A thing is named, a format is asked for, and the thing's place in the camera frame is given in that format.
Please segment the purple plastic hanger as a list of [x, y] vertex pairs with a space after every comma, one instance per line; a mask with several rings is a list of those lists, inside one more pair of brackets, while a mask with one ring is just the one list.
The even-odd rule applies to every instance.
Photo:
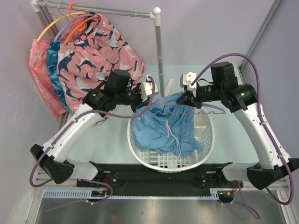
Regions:
[[178, 105], [176, 102], [155, 103], [150, 105], [148, 111], [158, 116], [226, 114], [222, 107], [207, 103], [203, 103], [203, 106], [199, 109], [188, 105]]

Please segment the light blue shorts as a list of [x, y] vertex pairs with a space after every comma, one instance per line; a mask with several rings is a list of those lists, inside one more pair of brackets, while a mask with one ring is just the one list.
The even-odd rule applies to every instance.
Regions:
[[[182, 93], [160, 98], [153, 103], [176, 102]], [[131, 120], [135, 145], [140, 151], [155, 150], [159, 155], [171, 153], [185, 158], [202, 145], [194, 136], [194, 114], [158, 116], [148, 110]]]

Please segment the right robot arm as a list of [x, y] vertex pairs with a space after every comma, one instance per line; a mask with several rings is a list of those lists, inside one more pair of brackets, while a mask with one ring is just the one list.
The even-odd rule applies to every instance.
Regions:
[[193, 83], [196, 73], [182, 74], [180, 86], [184, 92], [178, 105], [201, 108], [205, 102], [220, 101], [239, 120], [258, 156], [255, 164], [228, 163], [216, 174], [220, 187], [232, 181], [248, 181], [263, 190], [299, 168], [299, 160], [292, 158], [277, 140], [268, 124], [262, 106], [257, 102], [257, 92], [250, 84], [239, 84], [235, 68], [229, 62], [211, 66], [212, 83], [201, 86]]

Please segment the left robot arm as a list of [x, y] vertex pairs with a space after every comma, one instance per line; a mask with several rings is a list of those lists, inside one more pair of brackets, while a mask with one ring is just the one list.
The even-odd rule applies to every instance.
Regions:
[[42, 184], [34, 183], [34, 174], [41, 168], [56, 184], [70, 178], [86, 179], [92, 186], [103, 182], [103, 174], [93, 162], [79, 162], [68, 159], [76, 142], [92, 126], [99, 123], [106, 115], [121, 119], [133, 119], [136, 115], [125, 116], [114, 114], [117, 105], [129, 105], [134, 112], [144, 106], [144, 114], [151, 105], [155, 92], [155, 81], [148, 75], [145, 82], [134, 84], [130, 74], [125, 70], [113, 70], [106, 81], [88, 91], [82, 104], [70, 120], [43, 145], [34, 144], [30, 152], [36, 164], [31, 171], [29, 182], [33, 187]]

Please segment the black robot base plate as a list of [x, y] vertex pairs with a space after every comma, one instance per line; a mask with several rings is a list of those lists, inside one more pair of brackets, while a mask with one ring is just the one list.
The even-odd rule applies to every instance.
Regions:
[[242, 183], [228, 181], [221, 174], [222, 164], [203, 164], [178, 173], [162, 173], [137, 164], [96, 164], [99, 174], [92, 182], [78, 180], [77, 187], [113, 189], [113, 196], [200, 197], [211, 196], [216, 189], [221, 197], [233, 199]]

